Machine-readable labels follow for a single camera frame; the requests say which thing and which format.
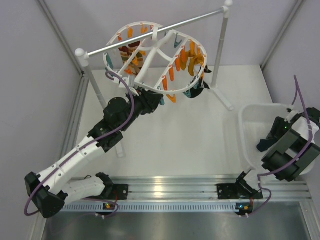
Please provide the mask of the teal front clothes peg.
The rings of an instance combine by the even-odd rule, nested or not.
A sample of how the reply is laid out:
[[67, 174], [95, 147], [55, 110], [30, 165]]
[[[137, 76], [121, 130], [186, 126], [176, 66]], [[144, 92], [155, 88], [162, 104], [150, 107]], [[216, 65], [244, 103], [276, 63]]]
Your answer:
[[162, 98], [161, 100], [160, 100], [160, 103], [159, 103], [161, 106], [164, 106], [165, 105], [165, 100], [164, 100], [164, 98]]

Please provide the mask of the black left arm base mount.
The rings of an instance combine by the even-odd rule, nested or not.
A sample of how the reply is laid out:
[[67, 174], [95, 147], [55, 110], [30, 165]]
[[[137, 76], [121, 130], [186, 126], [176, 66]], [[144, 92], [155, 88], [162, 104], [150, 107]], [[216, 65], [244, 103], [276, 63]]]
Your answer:
[[109, 175], [105, 173], [97, 173], [96, 177], [100, 178], [103, 182], [104, 189], [97, 197], [100, 200], [127, 200], [129, 194], [128, 184], [114, 183]]

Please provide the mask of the dark navy sock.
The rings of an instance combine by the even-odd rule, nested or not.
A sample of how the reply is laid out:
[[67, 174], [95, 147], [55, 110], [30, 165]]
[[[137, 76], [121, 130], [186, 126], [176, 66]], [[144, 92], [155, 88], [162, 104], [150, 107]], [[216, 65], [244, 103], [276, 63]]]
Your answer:
[[194, 99], [196, 97], [198, 97], [203, 91], [204, 89], [209, 89], [209, 86], [206, 82], [204, 82], [202, 79], [200, 79], [198, 81], [198, 83], [189, 90], [190, 92], [190, 98]]
[[270, 138], [270, 139], [261, 139], [259, 143], [256, 145], [256, 149], [259, 152], [265, 152], [269, 148], [271, 148], [275, 143], [277, 142], [276, 139]]

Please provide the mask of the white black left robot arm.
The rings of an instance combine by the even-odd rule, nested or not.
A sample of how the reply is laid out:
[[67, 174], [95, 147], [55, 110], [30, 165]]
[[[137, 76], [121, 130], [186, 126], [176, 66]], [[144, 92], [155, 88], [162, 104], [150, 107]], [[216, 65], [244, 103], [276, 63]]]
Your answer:
[[123, 139], [122, 133], [139, 116], [152, 114], [163, 98], [162, 94], [142, 88], [137, 93], [127, 99], [112, 98], [103, 110], [103, 119], [78, 146], [46, 170], [30, 172], [24, 178], [28, 202], [33, 203], [45, 219], [59, 213], [65, 205], [82, 199], [112, 199], [114, 183], [103, 172], [83, 180], [71, 179], [85, 166], [115, 147]]

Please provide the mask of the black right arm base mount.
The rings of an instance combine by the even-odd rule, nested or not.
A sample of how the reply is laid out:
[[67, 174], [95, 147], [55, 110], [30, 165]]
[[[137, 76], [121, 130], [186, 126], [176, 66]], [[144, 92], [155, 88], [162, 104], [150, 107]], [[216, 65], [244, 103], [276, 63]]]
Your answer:
[[234, 183], [219, 183], [216, 185], [219, 200], [260, 200], [263, 194], [260, 190], [252, 188], [245, 180], [244, 171], [236, 178]]

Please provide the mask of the white round sock hanger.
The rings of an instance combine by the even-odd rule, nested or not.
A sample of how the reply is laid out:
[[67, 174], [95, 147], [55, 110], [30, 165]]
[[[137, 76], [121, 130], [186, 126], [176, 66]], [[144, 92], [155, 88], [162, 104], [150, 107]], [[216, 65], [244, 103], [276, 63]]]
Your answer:
[[[134, 22], [122, 27], [107, 42], [108, 46], [120, 43], [121, 41], [131, 40], [137, 37], [138, 34], [150, 33], [151, 35], [146, 39], [135, 41], [140, 41], [140, 45], [126, 63], [123, 63], [121, 58], [121, 53], [119, 50], [121, 47], [105, 51], [103, 53], [105, 68], [108, 71], [117, 73], [121, 77], [130, 76], [134, 81], [134, 87], [136, 89], [143, 88], [146, 91], [152, 91], [163, 95], [176, 95], [189, 91], [198, 83], [201, 75], [203, 74], [204, 67], [207, 65], [208, 61], [207, 52], [203, 45], [194, 37], [177, 30], [166, 30], [165, 32], [161, 33], [161, 27], [162, 25], [160, 24], [148, 21]], [[174, 48], [176, 34], [178, 34], [179, 40], [183, 40], [178, 48]], [[191, 76], [188, 72], [189, 60], [187, 57], [187, 52], [190, 50], [191, 40], [199, 45], [203, 54], [206, 55], [204, 59], [204, 66], [198, 64], [194, 67], [194, 76]], [[168, 78], [168, 91], [165, 91], [162, 84], [162, 74], [169, 63], [162, 58], [161, 53], [164, 53], [169, 57], [173, 57], [183, 45], [185, 45], [186, 60], [183, 60], [182, 56], [180, 57], [181, 70], [174, 71], [174, 81], [170, 81]], [[146, 54], [143, 56], [143, 67], [138, 75], [128, 74], [125, 72], [125, 70], [129, 66], [129, 63], [137, 55], [138, 51], [146, 52]], [[106, 66], [106, 54], [108, 54], [112, 60], [114, 66], [113, 69]]]

